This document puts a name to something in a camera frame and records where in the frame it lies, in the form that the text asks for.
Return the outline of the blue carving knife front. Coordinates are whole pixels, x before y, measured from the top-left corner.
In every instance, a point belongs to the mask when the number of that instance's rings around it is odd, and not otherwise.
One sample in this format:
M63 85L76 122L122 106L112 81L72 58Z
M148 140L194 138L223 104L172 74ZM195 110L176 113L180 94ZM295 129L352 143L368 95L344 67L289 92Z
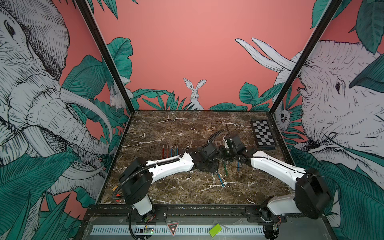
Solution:
M217 176L218 176L218 178L219 178L219 181L220 181L222 187L224 188L224 187L225 187L225 184L224 184L224 181L223 181L221 175L220 175L218 172L216 172L216 174L217 174Z

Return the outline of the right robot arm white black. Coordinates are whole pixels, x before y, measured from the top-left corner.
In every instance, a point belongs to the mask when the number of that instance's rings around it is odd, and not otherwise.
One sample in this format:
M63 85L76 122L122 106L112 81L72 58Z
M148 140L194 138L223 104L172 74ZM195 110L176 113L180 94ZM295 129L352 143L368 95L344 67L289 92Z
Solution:
M225 157L263 171L289 186L294 193L280 197L271 196L259 208L257 216L265 223L276 223L285 214L302 214L318 219L331 201L330 190L324 177L317 170L303 169L276 158L253 147L246 147L237 134L227 129L224 137Z

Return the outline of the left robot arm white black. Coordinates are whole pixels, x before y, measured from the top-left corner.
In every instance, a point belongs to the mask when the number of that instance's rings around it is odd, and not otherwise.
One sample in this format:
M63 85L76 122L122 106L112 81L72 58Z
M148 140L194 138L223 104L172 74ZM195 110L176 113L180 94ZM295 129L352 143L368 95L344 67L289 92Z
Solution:
M202 147L186 147L179 155L170 158L154 161L136 158L120 175L119 185L113 190L113 200L133 206L144 219L154 218L156 211L148 196L150 186L168 176L192 170L217 172L220 150L215 146L214 140L222 132L220 130L212 134Z

